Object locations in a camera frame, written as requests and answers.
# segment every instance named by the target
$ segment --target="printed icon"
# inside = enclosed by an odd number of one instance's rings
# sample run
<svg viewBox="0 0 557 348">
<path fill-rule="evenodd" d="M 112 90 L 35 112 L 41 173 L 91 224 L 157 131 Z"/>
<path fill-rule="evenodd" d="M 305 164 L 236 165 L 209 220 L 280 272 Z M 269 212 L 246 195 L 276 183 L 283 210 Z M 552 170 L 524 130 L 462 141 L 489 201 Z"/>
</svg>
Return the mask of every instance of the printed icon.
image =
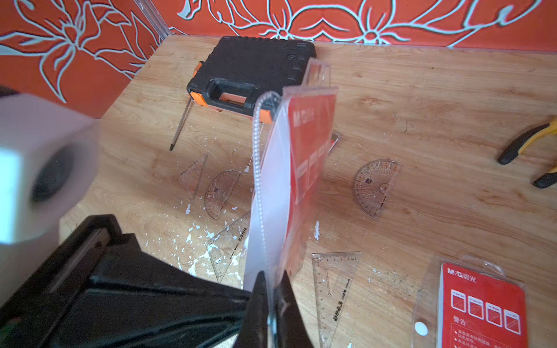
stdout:
<svg viewBox="0 0 557 348">
<path fill-rule="evenodd" d="M 503 315 L 501 307 L 486 302 L 486 320 L 488 323 L 503 327 Z"/>
<path fill-rule="evenodd" d="M 520 335 L 520 316 L 509 310 L 503 310 L 505 315 L 505 328 Z"/>
<path fill-rule="evenodd" d="M 460 291 L 451 290 L 451 307 L 466 313 L 466 295 Z"/>
<path fill-rule="evenodd" d="M 468 314 L 483 320 L 483 301 L 473 296 L 468 296 Z"/>
</svg>

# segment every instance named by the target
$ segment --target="red packaging card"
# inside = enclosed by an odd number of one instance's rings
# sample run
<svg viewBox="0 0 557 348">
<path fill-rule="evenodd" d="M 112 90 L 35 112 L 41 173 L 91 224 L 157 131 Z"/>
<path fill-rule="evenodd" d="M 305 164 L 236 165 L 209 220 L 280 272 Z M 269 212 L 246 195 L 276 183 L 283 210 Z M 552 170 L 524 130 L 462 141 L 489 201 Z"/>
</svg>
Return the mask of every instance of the red packaging card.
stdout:
<svg viewBox="0 0 557 348">
<path fill-rule="evenodd" d="M 527 348 L 524 291 L 516 284 L 444 263 L 438 333 L 441 348 Z"/>
</svg>

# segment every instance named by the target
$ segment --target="white flower outline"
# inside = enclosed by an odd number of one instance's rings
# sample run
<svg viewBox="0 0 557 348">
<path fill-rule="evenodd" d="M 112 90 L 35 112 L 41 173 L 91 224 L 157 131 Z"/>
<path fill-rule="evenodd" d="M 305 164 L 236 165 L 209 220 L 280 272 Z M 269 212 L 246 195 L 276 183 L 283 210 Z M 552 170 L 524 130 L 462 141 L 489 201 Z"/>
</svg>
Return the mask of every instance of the white flower outline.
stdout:
<svg viewBox="0 0 557 348">
<path fill-rule="evenodd" d="M 41 25 L 41 24 L 35 22 L 34 20 L 28 18 L 23 13 L 23 11 L 21 10 L 21 8 L 20 8 L 21 5 L 26 6 L 27 9 L 29 9 L 30 11 L 35 10 L 35 5 L 30 0 L 14 0 L 14 6 L 16 8 L 16 11 L 20 15 L 20 17 L 26 23 L 31 24 L 32 26 L 40 29 L 45 34 L 45 36 L 35 35 L 35 34 L 22 32 L 22 31 L 13 31 L 13 32 L 10 32 L 8 34 L 1 35 L 0 36 L 0 55 L 24 56 L 24 57 L 41 57 L 41 60 L 39 62 L 39 71 L 41 73 L 41 76 L 43 77 L 44 81 L 46 82 L 46 84 L 48 85 L 50 90 L 56 95 L 56 97 L 60 101 L 62 101 L 64 103 L 67 103 L 67 100 L 64 97 L 63 92 L 62 92 L 61 79 L 62 79 L 63 73 L 67 70 L 67 68 L 70 66 L 70 64 L 74 60 L 77 51 L 87 53 L 88 55 L 93 57 L 95 60 L 100 60 L 100 61 L 106 63 L 107 65 L 109 65 L 111 68 L 113 68 L 117 72 L 123 74 L 124 76 L 126 76 L 129 79 L 132 79 L 137 74 L 137 70 L 133 71 L 133 70 L 127 70 L 127 69 L 120 69 L 120 68 L 116 67 L 113 63 L 111 63 L 108 59 L 101 57 L 100 54 L 102 54 L 104 52 L 130 54 L 130 55 L 133 56 L 134 59 L 139 60 L 142 63 L 129 62 L 128 64 L 132 67 L 141 68 L 143 66 L 143 64 L 147 61 L 148 56 L 144 53 L 143 49 L 139 46 L 139 42 L 138 42 L 138 32 L 139 32 L 138 31 L 138 23 L 141 24 L 146 30 L 148 30 L 151 33 L 151 35 L 153 36 L 153 40 L 154 40 L 154 42 L 157 46 L 159 46 L 161 41 L 162 41 L 159 36 L 155 37 L 155 35 L 153 34 L 153 31 L 147 25 L 145 25 L 145 23 L 143 23 L 143 21 L 141 19 L 139 19 L 133 11 L 130 11 L 130 13 L 131 13 L 131 20 L 130 20 L 129 18 L 127 18 L 127 16 L 125 14 L 122 13 L 122 11 L 120 11 L 119 9 L 117 9 L 114 6 L 114 4 L 112 3 L 112 0 L 108 0 L 109 4 L 92 3 L 91 0 L 86 0 L 86 1 L 83 2 L 82 5 L 80 5 L 77 0 L 74 0 L 75 4 L 77 5 L 77 8 L 78 8 L 78 13 L 75 16 L 75 18 L 73 18 L 69 14 L 63 0 L 50 0 L 50 2 L 62 13 L 62 17 L 65 17 L 65 19 L 64 20 L 61 19 L 60 24 L 58 24 L 58 25 L 55 24 L 55 23 L 52 23 L 48 19 L 45 19 L 45 23 L 48 25 L 48 27 L 47 27 L 47 26 Z M 93 9 L 95 9 L 95 8 L 104 8 L 104 9 L 107 9 L 107 11 L 103 14 L 103 16 L 101 18 L 97 18 L 96 15 L 95 15 L 95 12 L 93 11 Z M 88 27 L 87 27 L 87 24 L 88 24 L 87 23 L 87 15 L 88 14 L 92 15 L 92 18 L 94 18 L 94 23 L 91 23 L 90 25 L 96 26 L 96 29 L 95 29 L 96 33 L 94 35 L 90 36 L 90 37 L 84 37 L 83 35 L 86 32 L 86 29 L 88 29 Z M 117 14 L 118 18 L 120 18 L 120 21 L 113 22 L 108 17 L 111 14 Z M 107 23 L 109 23 L 113 26 L 117 26 L 117 27 L 120 28 L 120 31 L 122 32 L 122 35 L 125 38 L 125 41 L 128 45 L 128 48 L 123 49 L 123 50 L 115 50 L 115 49 L 112 49 L 112 48 L 102 48 L 100 50 L 97 50 L 96 52 L 92 52 L 91 50 L 89 50 L 85 47 L 85 45 L 89 41 L 95 40 L 95 39 L 100 37 L 100 35 L 101 35 L 101 24 L 103 22 L 107 22 Z M 135 44 L 136 44 L 137 50 L 140 52 L 140 55 L 135 53 L 135 50 L 133 49 L 130 41 L 128 40 L 128 38 L 125 35 L 124 29 L 122 28 L 123 25 L 134 27 L 135 34 L 136 34 Z M 67 35 L 66 28 L 68 28 L 68 27 L 71 27 L 75 30 L 76 36 L 75 36 L 74 39 L 72 39 L 71 37 L 69 37 Z M 16 48 L 5 46 L 5 45 L 2 44 L 2 41 L 5 41 L 5 40 L 10 39 L 10 38 L 17 38 L 17 37 L 20 37 L 24 40 L 24 41 L 21 41 L 21 42 L 18 43 L 18 48 L 20 48 L 19 50 L 16 49 Z M 42 50 L 42 51 L 26 51 L 25 50 L 26 48 L 32 48 L 33 45 L 44 43 L 46 41 L 53 41 L 55 44 L 46 51 L 44 51 L 44 50 Z M 45 64 L 46 64 L 48 58 L 51 55 L 53 55 L 57 50 L 59 50 L 61 48 L 65 48 L 65 52 L 61 56 L 59 56 L 57 59 L 55 59 L 54 62 L 53 62 L 52 67 L 56 71 L 57 74 L 55 76 L 55 79 L 53 81 L 51 81 L 48 78 L 48 76 L 45 74 L 45 68 L 46 68 Z"/>
<path fill-rule="evenodd" d="M 455 45 L 459 44 L 460 42 L 464 41 L 465 39 L 469 38 L 473 34 L 477 33 L 479 30 L 482 30 L 484 28 L 492 27 L 492 26 L 495 26 L 495 25 L 499 25 L 501 27 L 504 27 L 504 26 L 508 26 L 508 25 L 514 23 L 514 22 L 522 19 L 524 16 L 528 15 L 532 10 L 534 10 L 536 7 L 538 7 L 542 2 L 542 0 L 532 0 L 531 4 L 529 5 L 529 7 L 527 9 L 525 9 L 522 13 L 518 14 L 516 17 L 514 17 L 512 19 L 507 19 L 509 14 L 511 13 L 511 11 L 514 9 L 514 5 L 511 4 L 511 5 L 508 5 L 504 8 L 502 8 L 502 9 L 500 9 L 499 12 L 498 12 L 497 18 L 494 21 L 491 21 L 489 23 L 483 23 L 483 24 L 470 24 L 470 19 L 473 16 L 474 11 L 476 10 L 478 2 L 480 1 L 480 0 L 473 0 L 472 3 L 470 4 L 469 8 L 468 8 L 465 19 L 461 23 L 461 28 L 456 29 L 456 30 L 444 30 L 444 29 L 440 29 L 440 28 L 436 27 L 434 24 L 436 22 L 439 22 L 439 21 L 455 14 L 469 0 L 460 0 L 459 3 L 456 4 L 455 7 L 452 8 L 449 12 L 447 12 L 447 13 L 445 13 L 445 14 L 437 17 L 437 18 L 431 19 L 426 23 L 418 23 L 418 21 L 420 19 L 422 19 L 424 16 L 426 16 L 427 14 L 429 14 L 432 10 L 437 8 L 444 0 L 437 0 L 435 2 L 435 4 L 431 5 L 427 10 L 425 10 L 422 14 L 420 14 L 418 17 L 414 18 L 413 20 L 411 20 L 409 22 L 400 22 L 400 23 L 393 23 L 394 16 L 395 16 L 396 11 L 397 11 L 397 0 L 391 0 L 391 2 L 390 2 L 391 3 L 390 16 L 389 16 L 388 20 L 386 21 L 386 23 L 384 25 L 382 25 L 383 20 L 387 16 L 386 13 L 383 13 L 382 16 L 381 16 L 381 19 L 378 21 L 376 26 L 373 27 L 373 28 L 372 28 L 372 26 L 369 22 L 372 8 L 370 7 L 368 9 L 367 15 L 365 16 L 365 18 L 364 18 L 364 15 L 363 15 L 363 9 L 365 7 L 365 4 L 366 4 L 367 0 L 362 0 L 361 4 L 359 6 L 358 13 L 355 13 L 350 8 L 348 8 L 346 6 L 343 6 L 343 5 L 339 5 L 339 4 L 307 5 L 307 6 L 302 7 L 301 9 L 296 11 L 295 13 L 292 13 L 292 7 L 289 4 L 288 0 L 284 0 L 284 2 L 286 4 L 286 7 L 288 9 L 288 14 L 289 15 L 287 16 L 286 12 L 284 10 L 282 10 L 282 14 L 283 14 L 283 18 L 284 18 L 284 21 L 283 21 L 282 25 L 279 24 L 279 22 L 276 18 L 276 15 L 270 13 L 271 0 L 267 0 L 267 2 L 266 2 L 267 3 L 268 21 L 260 21 L 259 19 L 257 19 L 247 9 L 243 0 L 239 0 L 239 2 L 241 4 L 241 6 L 243 7 L 243 9 L 246 11 L 246 13 L 248 13 L 253 20 L 242 16 L 238 12 L 237 7 L 236 7 L 236 5 L 234 5 L 232 0 L 225 0 L 225 1 L 226 1 L 227 6 L 228 6 L 228 10 L 230 12 L 230 16 L 232 18 L 231 21 L 225 21 L 222 18 L 222 14 L 220 14 L 218 11 L 217 11 L 217 16 L 215 16 L 213 14 L 213 12 L 211 11 L 211 0 L 207 0 L 207 7 L 208 7 L 209 12 L 213 16 L 213 18 L 218 23 L 226 24 L 236 35 L 239 35 L 238 31 L 245 30 L 247 28 L 254 27 L 254 26 L 263 25 L 263 26 L 269 26 L 270 28 L 267 29 L 267 31 L 260 33 L 260 36 L 267 36 L 270 33 L 274 33 L 274 35 L 272 35 L 271 38 L 284 38 L 284 39 L 298 39 L 298 40 L 313 41 L 320 36 L 324 36 L 324 37 L 328 38 L 329 40 L 331 40 L 333 42 L 354 42 L 354 43 L 364 43 L 364 44 L 371 44 L 371 45 L 374 45 L 374 44 L 390 45 L 390 44 L 392 44 L 392 40 L 387 40 L 386 37 L 390 37 L 390 38 L 394 39 L 395 41 L 399 41 L 399 42 L 408 42 L 408 41 L 411 40 L 410 38 L 403 38 L 403 37 L 399 36 L 397 33 L 391 31 L 391 29 L 400 28 L 400 27 L 416 28 L 416 29 L 421 29 L 421 30 L 425 30 L 425 31 L 428 31 L 428 32 L 432 32 L 432 33 L 441 34 L 441 35 L 455 35 L 455 34 L 460 34 L 460 33 L 466 33 L 461 38 L 459 38 L 456 41 L 447 45 L 447 47 L 450 47 L 450 48 L 454 47 Z M 203 0 L 192 0 L 192 3 L 197 3 L 197 7 L 192 10 L 190 0 L 184 0 L 184 9 L 181 12 L 178 13 L 178 16 L 182 17 L 186 21 L 192 20 L 194 18 L 195 14 L 201 10 L 202 2 L 203 2 Z M 328 8 L 339 9 L 339 10 L 344 11 L 345 13 L 349 14 L 351 17 L 353 17 L 358 23 L 361 34 L 358 34 L 358 35 L 353 36 L 353 37 L 348 37 L 348 38 L 338 38 L 338 37 L 334 37 L 333 35 L 326 32 L 325 30 L 321 30 L 319 33 L 317 33 L 315 35 L 312 35 L 312 36 L 294 35 L 290 32 L 290 29 L 292 27 L 292 22 L 300 14 L 302 14 L 304 11 L 310 11 L 312 9 L 328 9 Z M 237 25 L 236 20 L 234 19 L 235 16 L 239 16 L 239 18 L 246 21 L 248 24 L 243 25 L 243 26 Z M 304 28 L 301 28 L 300 30 L 310 30 L 312 28 L 315 28 L 317 25 L 319 25 L 321 23 L 325 23 L 329 27 L 331 27 L 331 28 L 333 28 L 337 31 L 345 31 L 345 32 L 349 31 L 346 28 L 342 28 L 340 26 L 337 26 L 337 25 L 334 25 L 334 24 L 330 23 L 325 18 L 321 18 L 317 22 L 315 22 L 314 24 L 312 24 L 310 26 L 307 26 L 307 27 L 304 27 Z M 367 35 L 370 34 L 370 33 L 372 33 L 374 35 L 374 37 L 372 39 L 367 38 Z"/>
</svg>

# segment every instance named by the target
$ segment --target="toolbox handle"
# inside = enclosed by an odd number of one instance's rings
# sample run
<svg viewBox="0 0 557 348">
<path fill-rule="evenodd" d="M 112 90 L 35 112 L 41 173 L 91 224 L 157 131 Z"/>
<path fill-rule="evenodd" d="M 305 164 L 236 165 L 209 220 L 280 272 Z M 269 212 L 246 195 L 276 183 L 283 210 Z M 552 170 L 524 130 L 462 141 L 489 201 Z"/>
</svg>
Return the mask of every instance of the toolbox handle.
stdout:
<svg viewBox="0 0 557 348">
<path fill-rule="evenodd" d="M 248 103 L 250 96 L 259 91 L 259 87 L 251 84 L 232 82 L 225 79 L 211 80 L 207 88 L 207 104 L 219 109 L 231 110 L 240 114 L 252 116 L 251 103 Z M 246 101 L 242 104 L 221 100 L 223 94 L 245 97 Z"/>
</svg>

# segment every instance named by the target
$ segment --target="black plier handle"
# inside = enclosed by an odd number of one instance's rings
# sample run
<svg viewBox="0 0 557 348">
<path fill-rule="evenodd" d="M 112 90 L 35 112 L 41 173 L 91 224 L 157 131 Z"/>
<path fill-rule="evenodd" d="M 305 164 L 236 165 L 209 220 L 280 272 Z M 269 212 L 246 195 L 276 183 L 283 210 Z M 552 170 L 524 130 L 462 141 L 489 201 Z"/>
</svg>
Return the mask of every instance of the black plier handle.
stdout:
<svg viewBox="0 0 557 348">
<path fill-rule="evenodd" d="M 524 134 L 516 138 L 506 149 L 501 156 L 497 159 L 500 164 L 511 163 L 524 149 L 526 149 L 535 140 L 542 138 L 546 135 L 557 134 L 557 117 L 544 125 L 532 128 Z M 547 173 L 542 175 L 538 180 L 534 181 L 532 185 L 537 188 L 544 189 L 557 183 L 557 166 Z"/>
</svg>

